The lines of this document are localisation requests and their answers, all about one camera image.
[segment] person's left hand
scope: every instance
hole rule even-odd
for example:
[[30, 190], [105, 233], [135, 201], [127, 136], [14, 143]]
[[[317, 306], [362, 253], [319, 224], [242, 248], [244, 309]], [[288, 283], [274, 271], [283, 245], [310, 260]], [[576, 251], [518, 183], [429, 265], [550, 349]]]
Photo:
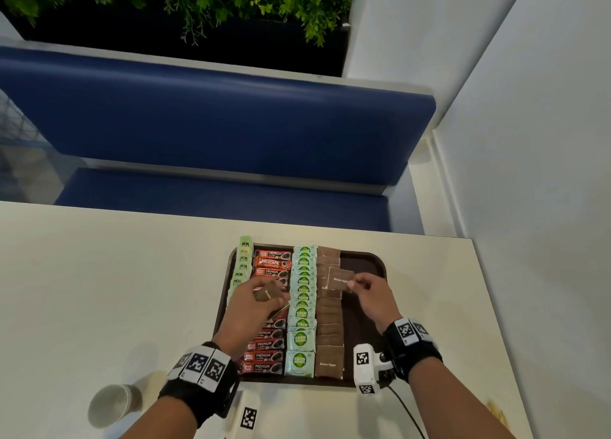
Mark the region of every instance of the person's left hand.
[[[258, 334], [269, 314], [288, 303], [290, 296], [287, 293], [283, 293], [284, 298], [277, 297], [267, 302], [256, 301], [253, 289], [269, 281], [274, 279], [263, 276], [251, 278], [235, 288], [229, 299], [221, 327], [212, 342], [233, 360], [244, 355], [248, 343]], [[278, 288], [282, 288], [281, 283], [277, 284]]]

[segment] tabletop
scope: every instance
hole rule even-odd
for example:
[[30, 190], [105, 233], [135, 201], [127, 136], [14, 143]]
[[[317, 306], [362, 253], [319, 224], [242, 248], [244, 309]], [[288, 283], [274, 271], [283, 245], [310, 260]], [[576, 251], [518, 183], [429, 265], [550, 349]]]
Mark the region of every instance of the tabletop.
[[[0, 202], [0, 425], [7, 437], [114, 439], [88, 423], [94, 394], [135, 383], [144, 408], [183, 350], [209, 340], [240, 235], [376, 254], [405, 316], [423, 322], [448, 368], [532, 437], [471, 240]], [[392, 393], [245, 383], [262, 400], [255, 437], [415, 438]], [[409, 386], [395, 381], [422, 426]], [[197, 438], [219, 438], [210, 419]]]

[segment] black wristband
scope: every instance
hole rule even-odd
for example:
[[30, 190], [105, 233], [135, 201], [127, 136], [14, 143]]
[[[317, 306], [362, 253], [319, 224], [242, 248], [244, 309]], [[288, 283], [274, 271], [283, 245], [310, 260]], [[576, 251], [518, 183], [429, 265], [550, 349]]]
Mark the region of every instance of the black wristband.
[[384, 332], [397, 377], [409, 382], [409, 372], [421, 360], [434, 357], [444, 361], [422, 324], [414, 319], [399, 319]]
[[226, 410], [231, 387], [238, 380], [238, 367], [214, 343], [209, 349], [194, 347], [183, 355], [167, 375], [159, 397], [182, 400], [193, 412], [200, 428], [214, 413]]

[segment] blue booth seat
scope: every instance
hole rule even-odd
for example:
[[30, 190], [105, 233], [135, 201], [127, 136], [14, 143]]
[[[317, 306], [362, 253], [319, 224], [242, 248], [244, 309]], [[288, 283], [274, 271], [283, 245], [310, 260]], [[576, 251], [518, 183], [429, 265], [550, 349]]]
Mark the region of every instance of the blue booth seat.
[[[385, 196], [80, 168], [57, 205], [390, 231]], [[415, 226], [416, 234], [422, 224]]]
[[[401, 178], [435, 111], [428, 95], [3, 47], [0, 89], [63, 154], [380, 193]], [[57, 203], [390, 230], [383, 196], [158, 173], [81, 169]], [[418, 209], [415, 196], [405, 209]]]

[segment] white paper cup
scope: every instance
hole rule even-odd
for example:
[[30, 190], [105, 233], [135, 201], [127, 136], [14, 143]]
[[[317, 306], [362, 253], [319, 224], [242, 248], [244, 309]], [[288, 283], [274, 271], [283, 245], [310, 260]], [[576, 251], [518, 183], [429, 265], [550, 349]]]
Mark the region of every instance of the white paper cup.
[[142, 407], [140, 390], [131, 385], [109, 385], [100, 389], [89, 404], [88, 419], [94, 428], [106, 428]]

